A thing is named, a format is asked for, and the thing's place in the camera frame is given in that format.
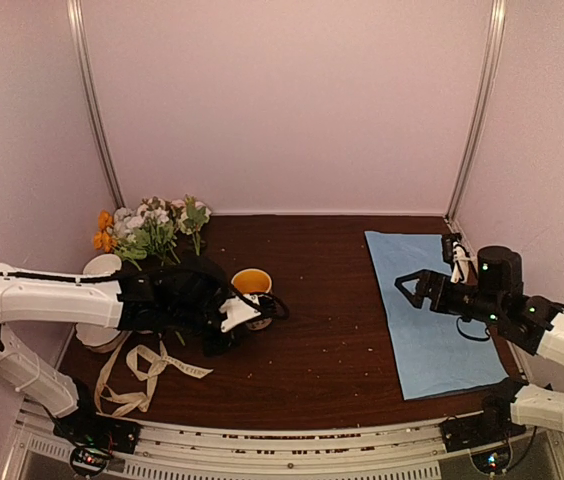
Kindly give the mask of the white hydrangea fake flower bunch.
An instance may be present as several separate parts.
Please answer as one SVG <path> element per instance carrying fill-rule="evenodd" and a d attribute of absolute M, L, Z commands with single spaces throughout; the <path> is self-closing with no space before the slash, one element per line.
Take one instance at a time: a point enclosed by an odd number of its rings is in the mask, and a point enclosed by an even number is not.
<path fill-rule="evenodd" d="M 177 264 L 178 227 L 171 204 L 159 197 L 143 199 L 135 209 L 113 214 L 113 252 L 139 268 L 139 261 L 157 258 L 162 265 Z"/>

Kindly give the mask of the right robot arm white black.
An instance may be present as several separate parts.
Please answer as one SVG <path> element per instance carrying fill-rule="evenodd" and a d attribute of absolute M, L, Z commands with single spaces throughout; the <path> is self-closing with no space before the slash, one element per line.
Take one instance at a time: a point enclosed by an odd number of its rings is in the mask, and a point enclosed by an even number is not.
<path fill-rule="evenodd" d="M 526 353 L 564 367 L 564 304 L 524 292 L 522 257 L 505 246 L 477 253 L 475 284 L 465 281 L 468 259 L 451 237 L 443 241 L 443 257 L 451 275 L 419 270 L 397 278 L 395 287 L 415 308 L 425 302 L 433 312 L 477 320 Z M 447 450 L 456 451 L 503 441 L 540 427 L 564 433 L 564 393 L 507 377 L 483 399 L 478 414 L 441 425 Z"/>

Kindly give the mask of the floral mug yellow inside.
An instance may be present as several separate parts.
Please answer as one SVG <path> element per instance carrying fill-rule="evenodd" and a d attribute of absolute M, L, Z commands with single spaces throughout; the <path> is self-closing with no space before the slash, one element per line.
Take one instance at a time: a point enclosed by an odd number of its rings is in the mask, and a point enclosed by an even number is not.
<path fill-rule="evenodd" d="M 231 283 L 241 294 L 257 296 L 259 305 L 274 314 L 272 318 L 259 314 L 236 326 L 235 331 L 261 331 L 269 327 L 274 320 L 289 318 L 290 311 L 286 304 L 273 294 L 273 281 L 266 271 L 257 268 L 243 269 L 232 277 Z"/>

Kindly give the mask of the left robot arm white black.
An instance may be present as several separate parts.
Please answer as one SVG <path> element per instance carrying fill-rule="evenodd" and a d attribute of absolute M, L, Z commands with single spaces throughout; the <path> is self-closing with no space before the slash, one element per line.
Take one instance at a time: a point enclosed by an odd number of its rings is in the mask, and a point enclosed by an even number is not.
<path fill-rule="evenodd" d="M 27 271 L 0 263 L 0 374 L 51 415 L 65 419 L 85 444 L 99 442 L 106 424 L 88 392 L 48 365 L 8 333 L 15 321 L 83 324 L 118 331 L 157 331 L 191 326 L 227 341 L 255 318 L 259 302 L 241 297 L 213 263 L 189 264 L 109 275 Z"/>

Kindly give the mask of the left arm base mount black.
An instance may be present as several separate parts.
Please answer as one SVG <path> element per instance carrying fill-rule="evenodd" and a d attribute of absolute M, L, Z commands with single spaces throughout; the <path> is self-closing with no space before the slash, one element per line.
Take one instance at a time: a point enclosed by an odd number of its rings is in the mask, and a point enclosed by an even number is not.
<path fill-rule="evenodd" d="M 73 446 L 69 466 L 85 478 L 102 474 L 118 461 L 118 454 L 133 454 L 141 433 L 136 422 L 100 415 L 51 416 L 51 420 L 53 433 Z"/>

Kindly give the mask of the orange fake flower stem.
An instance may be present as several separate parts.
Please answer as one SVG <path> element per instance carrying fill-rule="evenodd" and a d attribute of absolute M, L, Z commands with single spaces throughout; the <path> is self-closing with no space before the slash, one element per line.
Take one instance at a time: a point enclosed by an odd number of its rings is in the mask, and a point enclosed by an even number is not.
<path fill-rule="evenodd" d="M 92 238 L 96 251 L 113 255 L 122 263 L 127 262 L 136 269 L 142 270 L 137 260 L 125 258 L 118 248 L 118 239 L 114 235 L 114 216 L 107 210 L 101 210 L 97 218 L 98 230 Z"/>

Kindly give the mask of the blue tissue paper sheet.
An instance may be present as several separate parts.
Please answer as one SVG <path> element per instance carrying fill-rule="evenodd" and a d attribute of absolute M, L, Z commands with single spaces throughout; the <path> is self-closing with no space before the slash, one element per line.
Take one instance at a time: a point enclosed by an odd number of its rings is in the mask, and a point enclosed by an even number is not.
<path fill-rule="evenodd" d="M 457 331 L 456 319 L 416 309 L 395 279 L 430 269 L 448 274 L 440 235 L 365 233 L 378 281 L 406 400 L 443 396 L 494 385 L 507 377 L 494 342 L 475 342 Z"/>

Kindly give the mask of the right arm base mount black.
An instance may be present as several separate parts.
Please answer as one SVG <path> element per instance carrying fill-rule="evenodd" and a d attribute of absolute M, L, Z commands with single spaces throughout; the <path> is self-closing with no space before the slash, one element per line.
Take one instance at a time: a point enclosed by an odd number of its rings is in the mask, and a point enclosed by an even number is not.
<path fill-rule="evenodd" d="M 515 435 L 510 402 L 495 396 L 484 399 L 481 412 L 449 417 L 439 428 L 449 453 L 501 442 Z"/>

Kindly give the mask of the pink fake flower stem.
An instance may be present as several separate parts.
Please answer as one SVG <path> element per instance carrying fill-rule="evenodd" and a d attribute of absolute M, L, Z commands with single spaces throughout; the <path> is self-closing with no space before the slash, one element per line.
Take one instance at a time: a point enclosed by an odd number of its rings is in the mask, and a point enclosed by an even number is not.
<path fill-rule="evenodd" d="M 201 254 L 202 228 L 210 221 L 211 210 L 202 201 L 191 195 L 171 202 L 178 229 L 191 238 L 195 253 Z"/>

